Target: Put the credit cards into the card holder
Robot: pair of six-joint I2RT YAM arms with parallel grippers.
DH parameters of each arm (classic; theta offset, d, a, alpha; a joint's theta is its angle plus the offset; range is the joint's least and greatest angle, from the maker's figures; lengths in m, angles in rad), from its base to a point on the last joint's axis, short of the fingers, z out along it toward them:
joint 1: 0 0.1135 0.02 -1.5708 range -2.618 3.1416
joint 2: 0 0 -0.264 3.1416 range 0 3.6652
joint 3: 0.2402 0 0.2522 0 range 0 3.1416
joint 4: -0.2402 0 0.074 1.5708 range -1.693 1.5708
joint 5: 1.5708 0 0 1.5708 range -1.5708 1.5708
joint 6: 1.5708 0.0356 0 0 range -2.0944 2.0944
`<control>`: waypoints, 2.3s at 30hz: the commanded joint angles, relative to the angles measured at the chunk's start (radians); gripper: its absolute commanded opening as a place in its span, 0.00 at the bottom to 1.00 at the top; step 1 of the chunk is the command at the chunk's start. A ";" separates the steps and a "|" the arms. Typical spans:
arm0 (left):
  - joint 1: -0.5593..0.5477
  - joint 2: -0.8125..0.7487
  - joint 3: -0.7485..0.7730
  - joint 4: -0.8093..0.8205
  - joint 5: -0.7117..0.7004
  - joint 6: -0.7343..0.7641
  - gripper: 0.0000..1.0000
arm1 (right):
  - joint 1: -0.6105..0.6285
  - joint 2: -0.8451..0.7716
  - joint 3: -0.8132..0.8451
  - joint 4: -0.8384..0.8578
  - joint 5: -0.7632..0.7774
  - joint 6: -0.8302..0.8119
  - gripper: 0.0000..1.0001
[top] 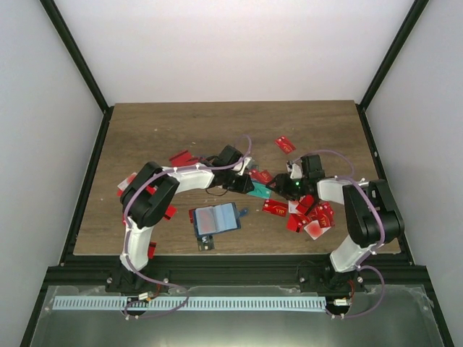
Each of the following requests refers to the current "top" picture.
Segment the teal VIP card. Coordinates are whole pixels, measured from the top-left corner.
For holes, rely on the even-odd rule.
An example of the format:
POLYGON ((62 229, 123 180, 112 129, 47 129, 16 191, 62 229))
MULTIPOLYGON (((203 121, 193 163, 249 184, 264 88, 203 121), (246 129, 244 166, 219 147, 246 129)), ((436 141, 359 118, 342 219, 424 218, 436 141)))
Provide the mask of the teal VIP card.
POLYGON ((261 184, 258 181, 252 181, 253 190, 248 192, 247 195, 258 197, 261 199, 269 199, 271 197, 271 190, 265 186, 265 184, 261 184))

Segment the navy blue card holder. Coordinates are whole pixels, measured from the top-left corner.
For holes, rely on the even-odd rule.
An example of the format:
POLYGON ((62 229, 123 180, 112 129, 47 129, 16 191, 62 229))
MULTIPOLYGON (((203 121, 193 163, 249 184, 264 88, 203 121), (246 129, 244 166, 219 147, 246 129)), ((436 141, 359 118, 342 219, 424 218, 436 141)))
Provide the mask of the navy blue card holder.
POLYGON ((197 238, 208 235, 222 234, 229 231, 241 229, 240 213, 237 209, 235 202, 229 202, 226 204, 207 206, 197 208, 192 212, 192 224, 194 227, 195 235, 197 238), (200 235, 197 229, 197 222, 195 217, 195 211, 197 209, 209 208, 213 211, 216 221, 216 231, 211 234, 200 235))

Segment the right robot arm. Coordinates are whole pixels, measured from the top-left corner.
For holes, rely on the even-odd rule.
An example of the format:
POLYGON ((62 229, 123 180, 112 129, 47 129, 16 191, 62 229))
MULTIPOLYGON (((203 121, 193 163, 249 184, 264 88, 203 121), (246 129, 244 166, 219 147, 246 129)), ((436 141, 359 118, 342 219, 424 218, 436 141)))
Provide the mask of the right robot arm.
POLYGON ((266 186, 279 196, 301 202, 312 197, 311 213, 321 202, 344 206, 347 236, 329 255, 321 270, 321 281, 329 291, 338 291, 359 271, 361 264, 385 244, 404 233, 404 221, 388 182, 384 179, 356 181, 353 175, 327 177, 318 150, 286 163, 287 172, 275 175, 266 186))

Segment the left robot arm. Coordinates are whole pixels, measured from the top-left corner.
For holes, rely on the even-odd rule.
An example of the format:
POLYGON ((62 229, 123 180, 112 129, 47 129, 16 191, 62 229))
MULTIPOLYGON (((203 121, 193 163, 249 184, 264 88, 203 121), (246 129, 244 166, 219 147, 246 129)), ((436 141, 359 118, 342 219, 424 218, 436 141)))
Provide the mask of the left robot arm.
POLYGON ((249 154, 227 145, 219 155, 189 160, 183 165, 146 163, 121 189, 125 235, 114 287, 138 292, 147 286, 148 274, 143 268, 149 261, 153 229, 166 216, 175 195, 214 187, 240 194, 253 191, 247 174, 249 154))

